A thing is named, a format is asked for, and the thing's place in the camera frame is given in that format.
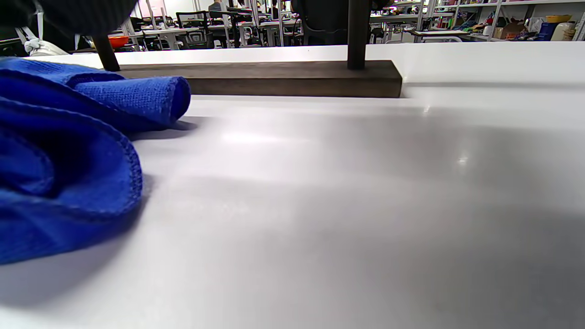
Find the black fabric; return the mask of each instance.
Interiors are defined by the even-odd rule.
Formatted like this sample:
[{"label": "black fabric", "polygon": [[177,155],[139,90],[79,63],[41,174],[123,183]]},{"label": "black fabric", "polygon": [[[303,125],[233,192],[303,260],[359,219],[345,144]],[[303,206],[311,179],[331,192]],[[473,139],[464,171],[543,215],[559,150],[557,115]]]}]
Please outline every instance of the black fabric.
[{"label": "black fabric", "polygon": [[[39,0],[45,19],[60,30],[104,35],[130,17],[137,0]],[[29,26],[35,13],[31,0],[0,0],[0,25]]]},{"label": "black fabric", "polygon": [[[380,10],[391,0],[365,1]],[[349,0],[292,0],[292,5],[301,17],[305,44],[347,44]]]}]

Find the white table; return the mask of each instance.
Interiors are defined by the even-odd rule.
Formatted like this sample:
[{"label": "white table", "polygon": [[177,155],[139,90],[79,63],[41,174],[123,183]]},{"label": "white table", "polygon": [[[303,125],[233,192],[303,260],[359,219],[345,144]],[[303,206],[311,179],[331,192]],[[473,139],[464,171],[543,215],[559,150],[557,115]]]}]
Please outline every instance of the white table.
[{"label": "white table", "polygon": [[[294,27],[294,26],[301,26],[302,22],[301,20],[295,20],[295,19],[284,19],[283,20],[283,27]],[[276,31],[279,30],[279,24],[277,20],[272,20],[269,22],[262,22],[260,23],[260,28],[266,29],[266,34],[268,37],[268,47],[274,47],[276,46],[276,43],[274,42],[274,38],[276,37]]]},{"label": "white table", "polygon": [[[583,328],[584,50],[372,44],[367,58],[392,58],[408,98],[194,97],[183,121],[197,128],[134,142],[146,181],[136,228],[1,266],[0,327]],[[116,56],[123,67],[345,54]]]},{"label": "white table", "polygon": [[[433,17],[451,17],[453,13],[435,13]],[[397,23],[397,22],[416,22],[418,15],[403,14],[403,15],[372,15],[370,16],[370,23]]]},{"label": "white table", "polygon": [[[160,30],[155,30],[155,29],[150,30],[149,29],[149,30],[142,30],[141,32],[135,32],[135,35],[131,35],[128,37],[130,39],[132,39],[132,41],[135,44],[138,44],[137,38],[143,36],[143,33],[144,33],[144,35],[148,35],[148,36],[159,35],[162,39],[166,39],[168,41],[168,45],[172,49],[178,50],[179,46],[178,46],[177,38],[176,38],[177,35],[184,34],[187,32],[199,31],[199,30],[202,30],[202,29],[201,28],[182,28],[182,29],[169,28],[169,29],[160,29]],[[108,36],[112,37],[112,36],[123,36],[123,35],[124,35],[123,33],[113,33],[113,34],[110,34]]]},{"label": "white table", "polygon": [[[247,39],[245,36],[245,28],[249,28],[251,26],[254,26],[254,23],[252,22],[239,22],[238,23],[238,29],[240,32],[240,46],[241,47],[246,47],[247,46]],[[210,31],[218,31],[218,30],[225,30],[224,24],[218,24],[218,25],[210,25],[207,27]]]}]

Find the yellow container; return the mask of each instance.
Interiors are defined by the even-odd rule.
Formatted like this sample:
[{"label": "yellow container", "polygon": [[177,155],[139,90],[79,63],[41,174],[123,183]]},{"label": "yellow container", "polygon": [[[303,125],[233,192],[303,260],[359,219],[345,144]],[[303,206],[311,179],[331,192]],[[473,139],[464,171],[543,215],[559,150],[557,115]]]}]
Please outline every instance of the yellow container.
[{"label": "yellow container", "polygon": [[565,23],[571,19],[571,15],[551,15],[546,17],[547,23]]}]

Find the black post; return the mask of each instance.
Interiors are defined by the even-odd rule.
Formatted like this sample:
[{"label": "black post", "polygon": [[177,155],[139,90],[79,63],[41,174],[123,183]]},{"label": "black post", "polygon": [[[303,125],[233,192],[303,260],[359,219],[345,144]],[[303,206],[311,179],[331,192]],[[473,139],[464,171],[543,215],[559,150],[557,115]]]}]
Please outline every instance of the black post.
[{"label": "black post", "polygon": [[108,36],[92,36],[95,50],[98,51],[99,59],[102,61],[104,70],[111,72],[118,72],[120,65],[113,53],[112,45],[109,42]]},{"label": "black post", "polygon": [[363,70],[366,65],[366,43],[370,23],[370,1],[349,0],[347,24],[347,68]]}]

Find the bottle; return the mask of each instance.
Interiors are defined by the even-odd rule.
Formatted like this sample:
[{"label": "bottle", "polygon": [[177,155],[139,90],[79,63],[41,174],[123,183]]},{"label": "bottle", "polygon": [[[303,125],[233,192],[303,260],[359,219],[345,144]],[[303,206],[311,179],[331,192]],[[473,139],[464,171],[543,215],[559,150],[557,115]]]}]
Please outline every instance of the bottle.
[{"label": "bottle", "polygon": [[566,32],[569,32],[571,30],[575,30],[574,21],[558,24],[555,28],[555,32],[552,34],[552,37],[550,38],[550,41],[567,41],[565,40],[565,34],[569,35],[570,33]]}]

